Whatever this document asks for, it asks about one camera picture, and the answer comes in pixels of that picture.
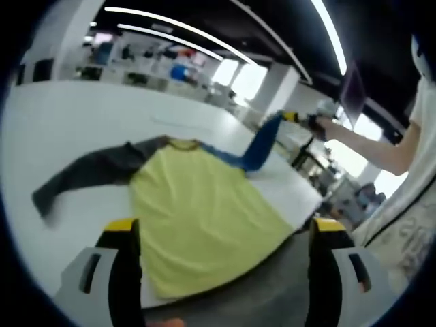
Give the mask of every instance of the blue sleeve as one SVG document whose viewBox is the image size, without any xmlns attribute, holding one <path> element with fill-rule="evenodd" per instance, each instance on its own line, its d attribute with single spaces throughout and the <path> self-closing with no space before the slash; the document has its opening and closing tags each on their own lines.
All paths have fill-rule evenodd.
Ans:
<svg viewBox="0 0 436 327">
<path fill-rule="evenodd" d="M 283 113 L 280 111 L 265 122 L 242 157 L 218 150 L 208 144 L 202 144 L 202 148 L 233 167 L 241 168 L 246 172 L 253 172 L 260 169 L 268 159 L 282 119 Z"/>
<path fill-rule="evenodd" d="M 242 156 L 243 168 L 250 172 L 260 169 L 271 153 L 275 143 L 277 132 L 279 131 L 280 122 L 283 119 L 282 111 L 276 113 L 269 119 L 254 136 L 248 149 Z"/>
</svg>

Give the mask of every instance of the blue object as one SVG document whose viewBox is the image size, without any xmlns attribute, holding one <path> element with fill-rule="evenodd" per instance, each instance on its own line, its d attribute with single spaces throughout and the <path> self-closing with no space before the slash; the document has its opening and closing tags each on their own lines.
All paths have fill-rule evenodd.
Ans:
<svg viewBox="0 0 436 327">
<path fill-rule="evenodd" d="M 184 65 L 175 65 L 170 72 L 171 78 L 173 80 L 182 80 L 184 81 L 186 79 L 186 67 Z"/>
<path fill-rule="evenodd" d="M 361 206 L 365 207 L 369 204 L 369 202 L 371 202 L 371 199 L 364 192 L 360 191 L 357 201 Z"/>
<path fill-rule="evenodd" d="M 258 170 L 265 164 L 271 153 L 282 119 L 283 113 L 280 111 L 265 122 L 242 157 L 218 150 L 208 144 L 202 144 L 201 147 L 231 166 L 242 168 L 246 172 Z"/>
<path fill-rule="evenodd" d="M 114 44 L 112 42 L 102 42 L 98 49 L 95 50 L 95 63 L 98 65 L 107 65 L 113 46 Z"/>
</svg>

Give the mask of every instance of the yellow shirt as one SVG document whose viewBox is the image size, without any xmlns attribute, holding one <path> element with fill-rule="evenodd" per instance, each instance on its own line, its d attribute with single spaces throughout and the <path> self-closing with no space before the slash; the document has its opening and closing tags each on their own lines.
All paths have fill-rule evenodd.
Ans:
<svg viewBox="0 0 436 327">
<path fill-rule="evenodd" d="M 186 149 L 158 150 L 130 182 L 142 269 L 164 298 L 241 276 L 292 233 L 241 169 Z"/>
</svg>

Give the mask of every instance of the window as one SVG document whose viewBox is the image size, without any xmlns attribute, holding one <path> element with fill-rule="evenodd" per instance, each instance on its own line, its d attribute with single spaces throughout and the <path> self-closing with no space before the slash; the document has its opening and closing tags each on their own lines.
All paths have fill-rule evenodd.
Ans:
<svg viewBox="0 0 436 327">
<path fill-rule="evenodd" d="M 112 42 L 114 36 L 109 33 L 96 33 L 94 37 L 94 44 L 101 44 L 103 42 Z"/>
<path fill-rule="evenodd" d="M 337 116 L 340 124 L 351 129 L 352 126 L 346 118 L 342 107 L 339 107 Z M 382 129 L 364 114 L 359 116 L 354 126 L 354 131 L 371 140 L 380 140 L 382 137 Z M 358 178 L 368 164 L 364 157 L 339 141 L 328 141 L 326 142 L 326 147 L 332 150 L 332 156 L 338 164 L 354 178 Z"/>
<path fill-rule="evenodd" d="M 83 38 L 83 42 L 90 43 L 94 40 L 93 36 L 87 35 Z"/>
<path fill-rule="evenodd" d="M 232 81 L 234 72 L 238 69 L 239 62 L 231 59 L 224 59 L 218 66 L 212 77 L 212 82 L 219 83 L 225 87 Z"/>
<path fill-rule="evenodd" d="M 259 65 L 246 63 L 232 84 L 232 90 L 241 99 L 252 100 L 259 91 L 268 70 Z"/>
<path fill-rule="evenodd" d="M 384 193 L 386 198 L 390 198 L 401 184 L 403 184 L 408 174 L 408 172 L 405 172 L 401 176 L 395 176 L 383 170 L 374 182 L 377 193 Z"/>
</svg>

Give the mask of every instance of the computer monitor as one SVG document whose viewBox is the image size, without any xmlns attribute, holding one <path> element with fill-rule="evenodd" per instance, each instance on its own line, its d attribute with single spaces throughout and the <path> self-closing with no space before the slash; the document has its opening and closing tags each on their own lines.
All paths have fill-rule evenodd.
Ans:
<svg viewBox="0 0 436 327">
<path fill-rule="evenodd" d="M 363 84 L 362 76 L 359 72 L 357 64 L 352 63 L 348 67 L 347 73 L 345 74 L 339 96 L 339 102 L 344 108 L 352 127 L 354 127 L 359 119 L 366 100 L 367 94 Z"/>
</svg>

